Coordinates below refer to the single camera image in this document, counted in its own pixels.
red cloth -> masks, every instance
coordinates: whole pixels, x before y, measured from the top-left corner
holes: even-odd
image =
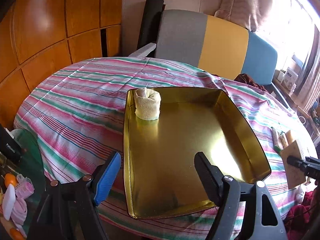
[[[253,86],[255,88],[259,88],[262,91],[268,92],[264,88],[264,86],[261,86],[261,85],[257,84],[256,82],[254,82],[253,79],[248,74],[237,75],[237,77],[235,78],[235,81],[243,83],[243,84],[248,84],[248,85]]]
[[[306,233],[310,215],[305,213],[310,208],[313,191],[306,192],[301,205],[293,206],[284,220],[288,240],[300,240]]]

gold metal tray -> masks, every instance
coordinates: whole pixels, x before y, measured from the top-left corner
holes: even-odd
[[[160,117],[135,115],[134,90],[124,117],[124,187],[135,219],[181,216],[215,206],[208,200],[194,156],[238,181],[254,183],[271,174],[250,125],[222,91],[195,87],[153,88],[161,95]]]

white cloth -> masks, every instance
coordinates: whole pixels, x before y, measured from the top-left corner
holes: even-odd
[[[7,191],[4,194],[2,200],[2,211],[4,218],[9,221],[14,203],[16,201],[16,194],[14,186],[12,184],[8,185]]]
[[[299,185],[296,191],[296,202],[298,204],[302,203],[305,193],[306,193],[306,186],[303,184]]]
[[[136,116],[143,120],[156,120],[160,114],[161,96],[159,92],[148,88],[139,88],[134,93]]]

brown cloth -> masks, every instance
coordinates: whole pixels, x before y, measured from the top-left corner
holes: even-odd
[[[237,77],[235,78],[235,81],[243,83],[243,84],[248,84],[250,86],[253,86],[255,88],[258,88],[262,91],[268,92],[264,86],[258,85],[256,82],[253,81],[253,79],[247,75],[247,74],[239,74],[237,75]]]

cardboard box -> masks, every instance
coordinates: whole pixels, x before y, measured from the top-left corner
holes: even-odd
[[[291,90],[297,78],[298,78],[298,74],[295,73],[292,69],[288,68],[284,74],[282,85],[284,85],[287,89]]]

